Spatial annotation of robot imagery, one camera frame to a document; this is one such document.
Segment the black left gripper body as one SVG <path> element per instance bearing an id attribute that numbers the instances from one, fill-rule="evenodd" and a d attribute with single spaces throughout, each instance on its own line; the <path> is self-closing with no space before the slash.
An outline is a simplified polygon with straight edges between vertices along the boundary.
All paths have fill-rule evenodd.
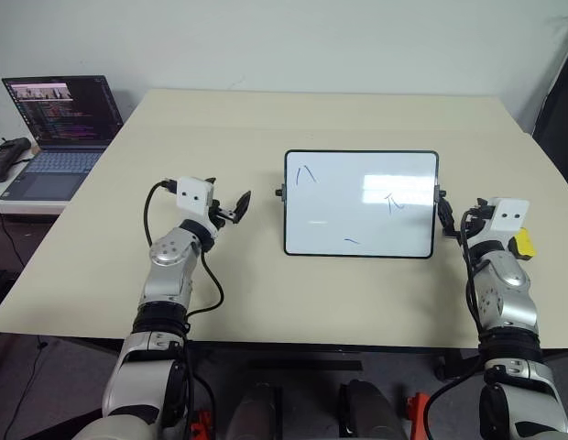
<path id="1" fill-rule="evenodd" d="M 224 226 L 227 221 L 235 223 L 236 215 L 233 211 L 224 210 L 220 202 L 213 199 L 211 204 L 211 222 L 215 226 Z"/>

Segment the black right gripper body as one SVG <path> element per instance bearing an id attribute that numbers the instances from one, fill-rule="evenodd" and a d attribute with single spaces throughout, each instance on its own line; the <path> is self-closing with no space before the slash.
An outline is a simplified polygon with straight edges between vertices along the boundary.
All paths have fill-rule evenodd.
<path id="1" fill-rule="evenodd" d="M 472 206 L 463 213 L 459 237 L 461 239 L 487 239 L 488 221 L 492 219 L 495 206 L 487 203 Z"/>

